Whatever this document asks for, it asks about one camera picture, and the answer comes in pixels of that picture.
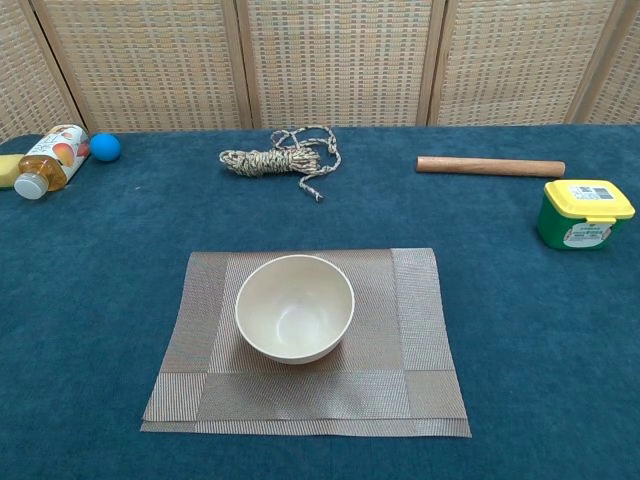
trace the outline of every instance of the juice bottle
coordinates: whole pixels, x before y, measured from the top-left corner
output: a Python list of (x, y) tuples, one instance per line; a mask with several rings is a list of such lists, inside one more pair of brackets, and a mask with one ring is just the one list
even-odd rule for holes
[(20, 160), (13, 188), (29, 200), (63, 188), (89, 155), (89, 137), (77, 125), (51, 129)]

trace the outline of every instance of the bottle cap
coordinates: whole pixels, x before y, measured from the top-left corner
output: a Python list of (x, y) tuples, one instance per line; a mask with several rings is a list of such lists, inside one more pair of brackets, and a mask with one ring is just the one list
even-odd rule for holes
[(29, 200), (37, 200), (47, 193), (49, 181), (37, 173), (22, 173), (18, 175), (13, 188), (18, 195)]

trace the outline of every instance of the wooden rolling pin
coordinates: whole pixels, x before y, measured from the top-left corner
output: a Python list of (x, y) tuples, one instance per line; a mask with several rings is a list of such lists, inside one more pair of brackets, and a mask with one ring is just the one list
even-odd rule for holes
[(418, 157), (416, 172), (473, 173), (521, 177), (562, 177), (564, 162), (495, 158)]

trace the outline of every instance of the rope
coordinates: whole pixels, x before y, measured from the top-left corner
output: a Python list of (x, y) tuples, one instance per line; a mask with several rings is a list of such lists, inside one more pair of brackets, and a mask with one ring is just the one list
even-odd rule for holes
[[(298, 135), (309, 130), (324, 130), (327, 138), (308, 138), (299, 141)], [(284, 145), (287, 140), (293, 142), (292, 145)], [(342, 158), (338, 152), (336, 136), (329, 127), (312, 125), (302, 127), (292, 132), (288, 130), (277, 130), (271, 134), (273, 148), (268, 152), (251, 150), (243, 152), (241, 150), (225, 150), (220, 153), (220, 161), (227, 168), (238, 175), (247, 177), (261, 177), (265, 173), (300, 172), (305, 176), (300, 179), (298, 186), (313, 195), (316, 202), (322, 200), (322, 195), (313, 187), (307, 185), (307, 180), (320, 175), (327, 175), (335, 171)], [(320, 154), (312, 150), (313, 145), (326, 145), (329, 155), (335, 155), (336, 161), (333, 165), (320, 167)]]

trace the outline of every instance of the gray placemat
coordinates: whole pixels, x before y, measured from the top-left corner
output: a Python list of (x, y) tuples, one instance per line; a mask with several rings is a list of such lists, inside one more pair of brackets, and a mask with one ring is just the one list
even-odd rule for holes
[(325, 358), (274, 362), (234, 322), (263, 263), (294, 252), (194, 253), (178, 320), (143, 416), (153, 432), (471, 436), (431, 249), (295, 252), (337, 265), (356, 305)]

